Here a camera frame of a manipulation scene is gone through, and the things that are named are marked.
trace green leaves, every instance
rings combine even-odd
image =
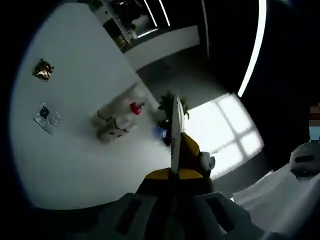
[[[174,104],[175,96],[168,91],[165,95],[161,96],[160,106],[158,107],[159,110],[163,110],[166,114],[167,119],[172,122],[172,112],[173,112],[173,104]],[[190,115],[188,113],[188,105],[187,105],[187,98],[183,97],[180,99],[182,104],[183,113],[187,115],[188,119]]]

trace floor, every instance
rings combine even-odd
[[[198,53],[198,47],[192,47],[137,73],[157,101],[167,91],[187,98],[185,131],[201,151],[215,157],[210,175],[215,180],[258,154],[263,141],[241,101],[216,82]]]

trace sunlight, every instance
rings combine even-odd
[[[262,140],[256,131],[252,131],[240,139],[244,151],[248,157],[252,157],[262,148]]]
[[[185,132],[215,157],[211,178],[228,173],[261,151],[263,141],[246,109],[226,94],[188,111]]]
[[[231,126],[238,134],[243,133],[252,126],[252,121],[248,117],[247,111],[234,95],[222,98],[218,101],[218,105],[222,108]]]
[[[217,178],[233,168],[237,167],[244,160],[243,154],[240,152],[239,146],[232,143],[229,146],[214,154],[215,166],[211,171],[210,178]]]
[[[199,145],[200,151],[212,153],[231,142],[234,134],[214,101],[188,111],[185,132]]]

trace ceiling light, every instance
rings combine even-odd
[[[267,17],[267,2],[266,0],[259,0],[259,14],[258,14],[258,26],[256,29],[255,42],[252,50],[252,55],[246,73],[244,75],[242,84],[238,91],[238,96],[241,98],[244,94],[246,87],[251,78],[252,72],[254,71],[258,55],[260,52],[260,47],[262,40],[264,38],[265,26],[266,26],[266,17]]]
[[[161,0],[159,0],[159,3],[160,3],[160,5],[161,5],[162,11],[163,11],[163,13],[164,13],[166,23],[167,23],[168,26],[170,27],[170,22],[169,22],[169,19],[168,19],[166,10],[165,10],[165,8],[164,8],[164,5],[162,4],[162,1],[161,1]]]
[[[141,37],[143,37],[143,36],[145,36],[145,35],[148,35],[148,34],[150,34],[150,33],[153,33],[153,32],[155,32],[155,31],[157,31],[159,28],[155,28],[155,29],[152,29],[152,30],[150,30],[150,31],[147,31],[147,32],[145,32],[145,33],[142,33],[141,35],[139,35],[137,38],[139,39],[139,38],[141,38]]]
[[[144,3],[145,3],[146,8],[148,9],[148,11],[149,11],[149,13],[150,13],[150,15],[151,15],[151,18],[152,18],[152,20],[153,20],[154,25],[155,25],[156,27],[158,27],[158,25],[157,25],[157,23],[156,23],[156,20],[155,20],[155,18],[154,18],[154,16],[153,16],[152,12],[150,11],[150,8],[149,8],[149,5],[148,5],[148,3],[147,3],[147,0],[144,0]]]

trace small package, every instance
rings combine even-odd
[[[41,58],[40,62],[35,66],[33,75],[44,82],[47,82],[54,71],[54,66]]]
[[[61,119],[61,114],[54,110],[52,106],[49,106],[46,102],[40,105],[39,111],[36,116],[33,117],[45,131],[52,135],[58,126]]]

